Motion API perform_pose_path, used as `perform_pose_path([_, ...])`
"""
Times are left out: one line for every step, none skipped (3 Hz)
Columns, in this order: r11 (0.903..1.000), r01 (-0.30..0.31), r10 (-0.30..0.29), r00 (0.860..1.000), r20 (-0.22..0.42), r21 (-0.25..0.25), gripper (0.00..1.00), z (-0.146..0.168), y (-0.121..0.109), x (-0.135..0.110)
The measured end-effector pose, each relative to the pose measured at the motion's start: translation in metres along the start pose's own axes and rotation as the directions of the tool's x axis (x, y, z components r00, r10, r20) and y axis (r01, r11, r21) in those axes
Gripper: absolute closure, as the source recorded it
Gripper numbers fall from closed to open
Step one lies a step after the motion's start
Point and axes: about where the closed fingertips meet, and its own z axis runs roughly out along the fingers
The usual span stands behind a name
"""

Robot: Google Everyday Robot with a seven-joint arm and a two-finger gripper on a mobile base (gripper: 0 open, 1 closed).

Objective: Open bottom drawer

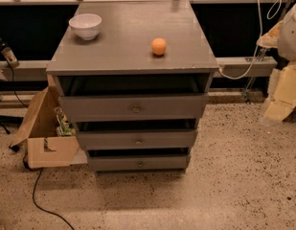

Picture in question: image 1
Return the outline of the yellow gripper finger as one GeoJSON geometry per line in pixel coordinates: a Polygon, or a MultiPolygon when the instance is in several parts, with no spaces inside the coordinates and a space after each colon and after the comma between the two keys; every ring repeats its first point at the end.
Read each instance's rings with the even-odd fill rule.
{"type": "Polygon", "coordinates": [[[282,70],[272,70],[267,93],[262,119],[266,123],[282,122],[296,107],[296,61],[282,70]]]}

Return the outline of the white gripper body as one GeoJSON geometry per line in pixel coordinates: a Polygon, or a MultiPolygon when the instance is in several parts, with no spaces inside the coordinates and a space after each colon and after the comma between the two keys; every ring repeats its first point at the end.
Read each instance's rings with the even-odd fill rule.
{"type": "Polygon", "coordinates": [[[280,29],[283,21],[280,20],[276,25],[274,25],[267,33],[260,36],[257,40],[257,44],[263,48],[277,48],[278,47],[278,38],[280,29]]]}

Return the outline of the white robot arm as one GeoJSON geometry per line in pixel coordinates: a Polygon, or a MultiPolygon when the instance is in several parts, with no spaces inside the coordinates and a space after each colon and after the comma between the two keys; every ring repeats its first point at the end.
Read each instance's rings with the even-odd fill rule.
{"type": "Polygon", "coordinates": [[[257,44],[263,48],[276,48],[280,57],[288,60],[282,70],[273,70],[268,98],[262,108],[262,119],[280,123],[296,107],[296,3],[284,19],[261,36],[257,44]]]}

